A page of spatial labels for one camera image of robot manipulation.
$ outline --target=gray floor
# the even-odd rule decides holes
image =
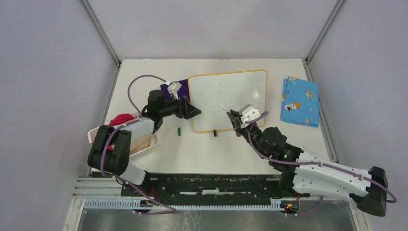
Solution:
[[[301,202],[301,211],[316,202]],[[355,231],[348,203],[324,201],[314,212],[285,218],[276,211],[180,211],[139,216],[123,209],[84,210],[80,231]]]

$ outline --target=gray wall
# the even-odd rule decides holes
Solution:
[[[0,230],[61,230],[115,65],[77,0],[0,1]]]
[[[336,0],[89,0],[121,59],[302,58]]]
[[[408,1],[349,0],[312,73],[345,164],[385,169],[399,198],[371,230],[407,230]]]

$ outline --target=whiteboard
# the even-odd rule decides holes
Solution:
[[[220,104],[240,110],[252,104],[260,113],[267,110],[268,73],[249,70],[196,75],[189,78],[191,103],[202,113],[193,118],[196,132],[231,130],[231,122]]]

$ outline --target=cartoon print on cloth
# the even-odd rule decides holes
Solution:
[[[316,83],[295,77],[284,79],[280,119],[287,123],[318,127],[318,95]]]

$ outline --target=blue cloth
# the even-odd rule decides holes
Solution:
[[[280,112],[283,122],[318,127],[318,85],[294,77],[284,79]]]

